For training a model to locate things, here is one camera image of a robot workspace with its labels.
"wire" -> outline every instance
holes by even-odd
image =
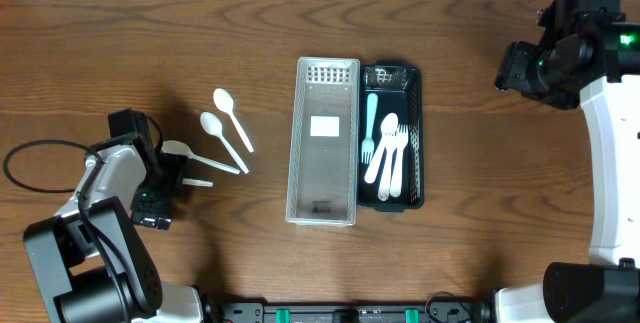
[[[151,122],[151,124],[153,124],[153,126],[158,131],[158,143],[156,143],[156,154],[160,154],[160,151],[162,149],[162,142],[164,142],[162,129],[160,129],[160,126],[158,125],[158,123],[156,123],[156,121],[152,117],[147,116],[147,119],[149,120],[149,122]]]
[[[65,140],[43,139],[43,140],[36,140],[36,141],[31,141],[31,142],[27,142],[27,143],[21,144],[21,145],[15,147],[15,148],[11,149],[9,151],[9,153],[7,153],[6,157],[4,158],[4,162],[2,164],[2,169],[4,171],[4,174],[7,176],[7,179],[9,179],[9,181],[11,181],[11,183],[17,185],[20,188],[24,188],[24,189],[32,191],[32,192],[38,192],[38,193],[69,193],[69,192],[74,192],[75,191],[75,189],[43,189],[43,188],[32,187],[32,186],[26,185],[26,184],[18,181],[17,179],[15,179],[13,177],[13,175],[9,171],[9,161],[11,160],[11,158],[16,153],[20,152],[21,150],[24,150],[26,148],[33,147],[33,146],[38,146],[38,145],[64,145],[64,146],[74,147],[74,148],[82,149],[87,154],[90,154],[90,155],[92,155],[92,156],[94,156],[96,158],[95,166],[93,167],[93,169],[89,173],[89,176],[87,177],[87,179],[84,181],[84,184],[82,185],[80,190],[78,192],[76,192],[76,197],[78,199],[78,213],[80,215],[80,220],[82,221],[82,224],[86,228],[86,231],[87,231],[87,234],[89,235],[89,238],[91,239],[91,241],[95,245],[96,249],[100,253],[100,257],[102,258],[102,260],[104,262],[105,268],[106,268],[107,272],[109,273],[111,281],[113,282],[113,284],[114,284],[114,286],[116,288],[116,291],[118,293],[118,298],[120,299],[120,305],[122,307],[122,315],[123,315],[124,321],[126,323],[129,323],[131,321],[131,319],[130,319],[130,316],[129,316],[129,309],[127,308],[126,295],[125,295],[125,292],[124,292],[124,288],[122,287],[120,282],[118,282],[118,276],[117,276],[116,270],[115,270],[115,268],[113,266],[113,262],[111,261],[111,259],[107,255],[107,252],[104,249],[104,246],[102,245],[102,241],[104,241],[105,244],[107,244],[109,246],[109,248],[114,252],[116,257],[118,258],[118,260],[120,261],[120,263],[123,265],[123,267],[126,270],[127,267],[125,266],[125,263],[124,263],[125,260],[122,258],[122,253],[117,249],[117,247],[113,244],[113,242],[111,242],[109,240],[109,238],[104,233],[102,233],[102,231],[100,231],[95,225],[93,225],[93,223],[91,223],[91,220],[89,219],[89,216],[87,215],[86,207],[85,207],[86,193],[89,190],[90,185],[93,183],[95,177],[98,175],[98,172],[100,171],[100,168],[104,165],[104,163],[105,163],[104,160],[102,159],[102,157],[96,151],[92,150],[91,148],[89,148],[87,146],[84,146],[82,144],[79,144],[79,143],[65,141]]]
[[[433,300],[433,298],[439,296],[439,295],[448,295],[452,298],[456,298],[455,294],[451,293],[451,292],[447,292],[447,291],[439,291],[439,292],[435,292],[433,293],[433,295],[431,295],[431,297],[429,297],[429,299],[427,299],[427,302],[424,304],[424,312],[429,316],[429,318],[433,321],[435,321],[436,323],[444,323],[442,321],[440,321],[438,318],[434,317],[431,315],[431,309],[430,308],[430,303]],[[465,319],[465,320],[461,320],[458,321],[458,323],[462,323],[462,322],[466,322],[471,320],[471,318],[473,317],[473,314],[471,313],[471,311],[469,310],[469,308],[465,307],[464,304],[462,304],[462,302],[458,301],[458,305],[460,305],[460,308],[462,308],[462,310],[464,310],[465,312],[467,312],[467,314],[469,315],[469,319]]]

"wooden table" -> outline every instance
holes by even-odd
[[[580,110],[492,85],[507,45],[536,42],[552,0],[0,0],[0,154],[20,143],[108,138],[107,114],[134,108],[171,139],[233,164],[200,128],[230,91],[255,143],[233,176],[190,165],[212,189],[176,202],[170,231],[139,229],[163,280],[215,299],[425,301],[540,281],[553,261],[585,263],[593,189]],[[630,20],[640,0],[623,0]],[[426,203],[359,209],[351,228],[286,223],[296,62],[402,59],[424,77]],[[34,148],[11,165],[43,187],[75,187],[82,154]],[[67,195],[0,178],[0,321],[46,320],[22,244]],[[95,266],[90,262],[88,267]],[[76,268],[79,272],[86,268]]]

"utensil handle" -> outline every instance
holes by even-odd
[[[386,145],[387,139],[386,137],[382,137],[382,139],[380,139],[380,144],[378,144],[378,148],[376,148],[376,152],[373,153],[371,164],[369,164],[369,168],[367,168],[367,172],[364,174],[365,182],[369,184],[375,182],[376,177],[378,176],[378,170],[380,169],[380,162],[382,162],[382,153],[384,153]]]
[[[392,197],[397,198],[402,192],[402,154],[404,149],[398,149],[396,154],[396,162],[393,164],[393,176],[391,177],[391,190],[389,193]]]
[[[391,186],[391,160],[393,158],[395,147],[387,145],[387,156],[384,159],[384,169],[382,169],[382,177],[380,178],[380,187],[378,187],[378,199],[386,201],[389,199],[389,188]]]
[[[233,122],[233,125],[236,126],[236,130],[238,131],[240,138],[242,138],[244,145],[249,150],[249,153],[253,153],[253,146],[249,141],[249,137],[247,137],[247,133],[245,133],[244,129],[242,129],[242,126],[240,125],[240,122],[238,122],[238,119],[236,119],[235,114],[230,113],[229,116],[231,117],[231,121]]]
[[[236,150],[233,149],[231,144],[229,144],[229,142],[227,142],[227,139],[225,137],[223,137],[223,136],[220,136],[220,140],[222,141],[222,144],[224,144],[225,148],[227,148],[227,151],[229,151],[229,154],[231,154],[231,157],[233,157],[233,160],[236,161],[236,163],[238,164],[240,169],[242,169],[242,171],[244,173],[249,173],[249,168],[247,168],[247,166],[242,161],[242,158],[240,158],[240,156],[238,155]]]
[[[194,187],[213,187],[213,182],[211,181],[203,181],[200,179],[191,179],[191,178],[183,178],[182,184],[190,185]]]
[[[376,119],[376,110],[378,109],[378,95],[369,93],[367,96],[367,138],[371,138],[373,132],[373,122]]]
[[[212,166],[213,168],[218,168],[220,170],[229,172],[229,173],[233,173],[233,174],[239,174],[240,170],[237,168],[233,168],[231,166],[228,166],[226,164],[220,163],[220,162],[216,162],[213,159],[208,159],[205,157],[200,157],[198,155],[192,155],[190,158],[193,158],[195,160],[197,160],[200,163],[204,163],[206,165]]]

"green light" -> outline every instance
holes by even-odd
[[[631,42],[633,42],[633,36],[627,36],[627,35],[620,36],[620,43],[629,44]]]

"green tape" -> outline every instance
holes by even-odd
[[[276,323],[289,323],[289,310],[288,309],[278,309],[278,310],[276,310]]]
[[[407,323],[420,323],[420,313],[417,309],[407,309],[404,314],[407,317]]]

